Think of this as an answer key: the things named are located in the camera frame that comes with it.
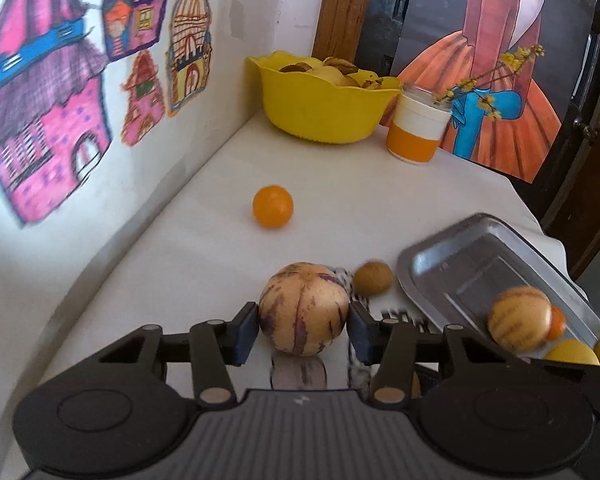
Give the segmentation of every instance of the drawing of house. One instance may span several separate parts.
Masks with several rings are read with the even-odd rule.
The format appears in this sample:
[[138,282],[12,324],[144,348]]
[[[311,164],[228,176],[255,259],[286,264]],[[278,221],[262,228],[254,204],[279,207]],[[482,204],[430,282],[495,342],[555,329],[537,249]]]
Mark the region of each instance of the drawing of house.
[[23,224],[56,209],[111,135],[107,58],[86,39],[80,0],[5,0],[0,9],[0,186]]
[[123,87],[129,92],[129,104],[122,128],[122,142],[133,146],[164,117],[164,95],[158,79],[158,67],[148,50],[136,56],[131,75]]
[[103,0],[107,55],[123,59],[160,39],[167,0]]
[[210,25],[208,0],[176,0],[167,52],[171,116],[206,88],[211,70]]

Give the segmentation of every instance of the metal screw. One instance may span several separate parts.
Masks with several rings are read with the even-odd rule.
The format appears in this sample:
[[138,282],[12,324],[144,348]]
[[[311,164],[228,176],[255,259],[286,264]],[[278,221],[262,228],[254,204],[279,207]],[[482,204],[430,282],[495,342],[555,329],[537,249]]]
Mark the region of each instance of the metal screw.
[[222,404],[231,399],[231,392],[226,388],[207,388],[200,393],[200,400],[207,404]]
[[374,399],[383,404],[397,404],[402,402],[407,395],[400,388],[383,386],[374,393]]

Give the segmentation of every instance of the white shirt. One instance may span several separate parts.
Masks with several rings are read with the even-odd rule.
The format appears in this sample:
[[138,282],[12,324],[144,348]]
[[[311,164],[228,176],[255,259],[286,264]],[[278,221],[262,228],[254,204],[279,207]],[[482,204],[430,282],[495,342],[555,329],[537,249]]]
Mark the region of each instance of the white shirt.
[[523,34],[534,24],[536,18],[540,15],[544,0],[520,0],[520,8],[516,17],[516,27],[513,30],[513,36],[509,43],[509,48],[514,46]]

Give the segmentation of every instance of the small orange fruit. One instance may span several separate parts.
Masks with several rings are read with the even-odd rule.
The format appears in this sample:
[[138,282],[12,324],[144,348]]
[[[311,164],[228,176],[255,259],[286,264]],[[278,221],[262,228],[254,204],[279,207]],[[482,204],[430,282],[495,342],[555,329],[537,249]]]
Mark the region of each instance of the small orange fruit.
[[285,225],[294,213],[294,200],[288,191],[280,186],[263,187],[253,197],[253,215],[268,229]]
[[545,336],[547,341],[555,341],[562,337],[564,331],[567,330],[567,318],[564,317],[564,312],[555,305],[551,306],[551,326],[549,332]]

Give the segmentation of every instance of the purple house drawing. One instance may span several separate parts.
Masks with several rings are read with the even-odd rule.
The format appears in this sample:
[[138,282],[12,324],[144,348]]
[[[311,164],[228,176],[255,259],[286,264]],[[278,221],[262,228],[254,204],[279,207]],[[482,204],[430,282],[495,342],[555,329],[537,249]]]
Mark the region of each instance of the purple house drawing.
[[167,0],[103,0],[107,56],[123,59],[160,39]]
[[107,58],[86,39],[80,0],[0,9],[0,184],[23,224],[56,209],[111,143]]

